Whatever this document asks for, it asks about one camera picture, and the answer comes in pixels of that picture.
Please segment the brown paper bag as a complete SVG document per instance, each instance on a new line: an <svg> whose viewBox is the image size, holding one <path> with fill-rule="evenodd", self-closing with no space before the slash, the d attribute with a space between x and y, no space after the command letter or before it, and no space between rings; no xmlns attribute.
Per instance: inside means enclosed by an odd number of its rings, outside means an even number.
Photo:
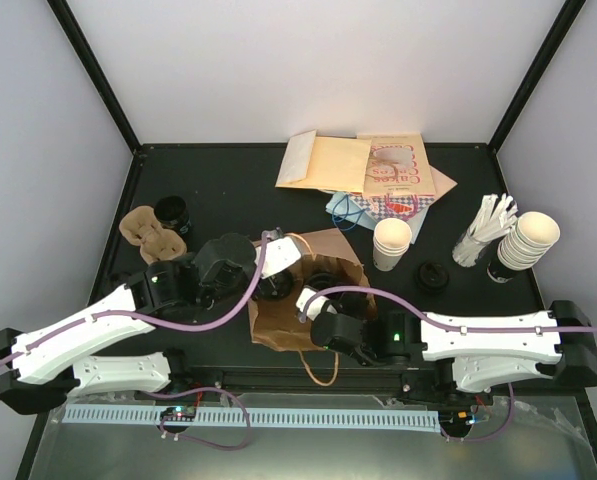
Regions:
<svg viewBox="0 0 597 480"><path fill-rule="evenodd" d="M332 228L302 235L286 233L284 236L292 237L302 252L302 258L288 268L294 277L294 286L282 300L256 300L255 295L251 297L248 301L251 339L253 343L274 351L296 352L311 380L321 387L329 387L337 380L340 357L334 355L330 380L322 381L314 375L304 353L316 351L318 347L310 340L311 322L301 323L297 318L296 300L304 288L304 281L316 271L340 275L344 285L368 287L370 283L362 263L340 230ZM267 243L255 244L258 256L265 256Z"/></svg>

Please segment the black sleeved paper cup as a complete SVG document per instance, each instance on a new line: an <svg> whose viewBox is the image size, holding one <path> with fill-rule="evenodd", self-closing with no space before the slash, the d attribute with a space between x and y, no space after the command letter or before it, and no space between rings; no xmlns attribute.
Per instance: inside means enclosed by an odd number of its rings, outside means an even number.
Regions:
<svg viewBox="0 0 597 480"><path fill-rule="evenodd" d="M328 288L340 286L343 283L343 277L327 271L316 271L309 276L303 286L316 292Z"/></svg>

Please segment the black cup sleeve stack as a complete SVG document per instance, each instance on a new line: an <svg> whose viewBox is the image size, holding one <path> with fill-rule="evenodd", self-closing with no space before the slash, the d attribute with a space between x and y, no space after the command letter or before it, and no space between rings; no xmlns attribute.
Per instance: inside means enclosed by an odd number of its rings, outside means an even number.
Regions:
<svg viewBox="0 0 597 480"><path fill-rule="evenodd" d="M180 196L164 197L156 202L154 215L161 225L185 238L192 229L185 200Z"/></svg>

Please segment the single white paper cup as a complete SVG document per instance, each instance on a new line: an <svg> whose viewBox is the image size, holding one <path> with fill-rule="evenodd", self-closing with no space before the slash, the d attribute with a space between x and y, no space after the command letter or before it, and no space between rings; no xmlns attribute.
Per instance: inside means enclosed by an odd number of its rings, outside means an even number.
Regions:
<svg viewBox="0 0 597 480"><path fill-rule="evenodd" d="M294 286L294 277L288 270L261 279L255 290L256 300L276 301L286 298Z"/></svg>

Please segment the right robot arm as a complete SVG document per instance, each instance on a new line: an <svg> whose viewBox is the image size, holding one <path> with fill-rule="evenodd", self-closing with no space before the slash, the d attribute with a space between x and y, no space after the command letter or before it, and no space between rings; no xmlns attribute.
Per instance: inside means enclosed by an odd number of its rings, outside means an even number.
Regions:
<svg viewBox="0 0 597 480"><path fill-rule="evenodd" d="M571 301L528 314L469 317L422 312L370 287L302 290L298 318L312 343L363 367L432 373L440 393L480 394L534 379L597 387L597 328Z"/></svg>

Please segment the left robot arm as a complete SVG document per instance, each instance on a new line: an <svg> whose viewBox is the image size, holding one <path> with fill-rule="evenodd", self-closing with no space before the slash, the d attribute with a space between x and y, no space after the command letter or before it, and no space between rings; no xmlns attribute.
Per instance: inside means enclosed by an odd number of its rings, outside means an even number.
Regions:
<svg viewBox="0 0 597 480"><path fill-rule="evenodd" d="M180 376L169 348L116 357L103 350L158 330L204 334L227 325L253 297L270 241L269 232L259 244L225 234L198 252L151 263L52 325L1 330L0 402L35 415L85 395L164 392Z"/></svg>

